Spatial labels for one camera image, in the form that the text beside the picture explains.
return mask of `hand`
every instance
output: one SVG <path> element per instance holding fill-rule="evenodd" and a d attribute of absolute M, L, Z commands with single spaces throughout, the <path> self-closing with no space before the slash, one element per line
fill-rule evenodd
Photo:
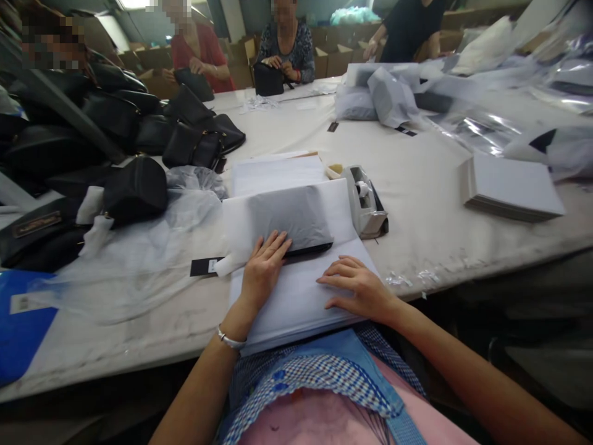
<path fill-rule="evenodd" d="M 368 60 L 371 57 L 373 57 L 375 54 L 377 54 L 378 47 L 379 47 L 379 44 L 377 43 L 377 41 L 375 39 L 370 39 L 369 46 L 364 50 L 363 59 Z"/>
<path fill-rule="evenodd" d="M 392 321 L 394 311 L 406 303 L 392 295 L 362 261 L 352 256 L 340 255 L 339 258 L 317 282 L 352 290 L 354 296 L 333 297 L 326 303 L 326 309 L 339 307 L 382 324 Z"/>
<path fill-rule="evenodd" d="M 175 79 L 175 70 L 165 69 L 162 70 L 162 76 L 167 80 L 169 83 L 177 83 L 177 79 Z"/>
<path fill-rule="evenodd" d="M 204 66 L 204 63 L 198 59 L 197 57 L 192 57 L 190 59 L 190 71 L 192 74 L 197 74 L 200 69 L 202 69 Z"/>
<path fill-rule="evenodd" d="M 268 57 L 267 59 L 263 59 L 261 61 L 264 65 L 268 65 L 269 67 L 281 69 L 282 68 L 282 59 L 280 56 L 272 56 Z"/>
<path fill-rule="evenodd" d="M 282 72 L 293 82 L 298 80 L 298 72 L 292 68 L 292 63 L 290 61 L 286 61 L 282 64 Z"/>
<path fill-rule="evenodd" d="M 286 240 L 286 236 L 286 232 L 279 235 L 278 231 L 274 231 L 265 244 L 260 237 L 245 266 L 239 300 L 242 299 L 256 312 L 266 304 L 278 282 L 284 255 L 292 244 L 292 239 Z"/>

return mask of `woman's right hand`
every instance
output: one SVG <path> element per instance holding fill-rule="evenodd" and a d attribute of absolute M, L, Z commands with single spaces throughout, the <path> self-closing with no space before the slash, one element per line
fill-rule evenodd
<path fill-rule="evenodd" d="M 282 68 L 282 59 L 280 56 L 272 56 L 268 57 L 267 59 L 263 59 L 261 61 L 264 65 L 268 65 L 269 67 L 280 69 Z"/>
<path fill-rule="evenodd" d="M 333 297 L 326 303 L 326 309 L 339 307 L 378 323 L 392 324 L 394 314 L 406 303 L 391 294 L 362 261 L 352 256 L 340 255 L 339 258 L 317 282 L 351 290 L 354 296 Z"/>
<path fill-rule="evenodd" d="M 371 57 L 373 57 L 375 54 L 377 54 L 378 47 L 379 47 L 379 44 L 377 43 L 377 41 L 375 39 L 369 40 L 369 46 L 364 50 L 363 59 L 368 60 Z"/>
<path fill-rule="evenodd" d="M 175 73 L 175 70 L 174 69 L 168 70 L 168 69 L 163 68 L 163 70 L 162 70 L 162 76 L 169 83 L 177 83 L 177 80 L 175 79 L 175 74 L 174 73 Z"/>

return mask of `red top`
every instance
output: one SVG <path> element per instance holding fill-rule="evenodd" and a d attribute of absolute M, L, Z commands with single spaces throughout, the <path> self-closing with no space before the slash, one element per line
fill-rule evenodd
<path fill-rule="evenodd" d="M 195 25 L 198 31 L 198 40 L 200 41 L 200 60 L 214 66 L 226 65 L 227 58 L 222 53 L 218 37 L 216 37 L 212 28 L 200 23 Z M 197 57 L 181 34 L 175 34 L 173 37 L 171 52 L 173 54 L 173 68 L 175 69 L 187 68 L 190 65 L 191 58 Z M 227 80 L 219 80 L 208 74 L 205 76 L 215 93 L 236 90 L 232 77 Z"/>

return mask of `person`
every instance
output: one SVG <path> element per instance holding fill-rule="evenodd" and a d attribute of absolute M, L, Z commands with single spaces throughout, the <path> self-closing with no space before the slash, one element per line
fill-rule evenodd
<path fill-rule="evenodd" d="M 231 345 L 248 338 L 290 246 L 287 234 L 277 231 L 265 243 L 258 240 L 238 300 L 150 444 L 211 444 L 227 395 L 229 415 L 219 433 L 225 445 L 475 444 L 428 403 L 414 373 L 371 323 L 237 361 L 238 350 Z M 497 443 L 589 443 L 489 362 L 394 297 L 356 258 L 340 256 L 317 282 L 353 292 L 331 298 L 326 309 L 346 310 L 408 339 Z"/>
<path fill-rule="evenodd" d="M 162 8 L 175 24 L 171 40 L 173 69 L 162 71 L 163 77 L 176 83 L 175 70 L 189 67 L 194 74 L 203 74 L 213 92 L 235 91 L 227 59 L 222 53 L 216 34 L 211 27 L 191 18 L 187 0 L 164 0 Z"/>
<path fill-rule="evenodd" d="M 315 80 L 313 38 L 297 20 L 297 0 L 274 0 L 274 21 L 262 32 L 258 62 L 281 69 L 295 83 Z"/>
<path fill-rule="evenodd" d="M 364 52 L 368 60 L 377 53 L 381 39 L 388 35 L 381 63 L 411 62 L 428 40 L 431 59 L 440 55 L 440 24 L 445 14 L 445 0 L 399 0 Z"/>

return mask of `patterned blouse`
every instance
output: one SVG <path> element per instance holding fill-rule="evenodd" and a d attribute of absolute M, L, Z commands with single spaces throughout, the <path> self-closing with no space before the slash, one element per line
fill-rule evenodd
<path fill-rule="evenodd" d="M 301 83 L 311 83 L 315 80 L 313 39 L 306 23 L 298 23 L 295 45 L 289 54 L 282 54 L 280 52 L 280 46 L 278 45 L 278 24 L 276 22 L 268 24 L 261 35 L 258 62 L 271 56 L 280 56 L 282 63 L 290 61 L 295 70 L 301 71 Z"/>

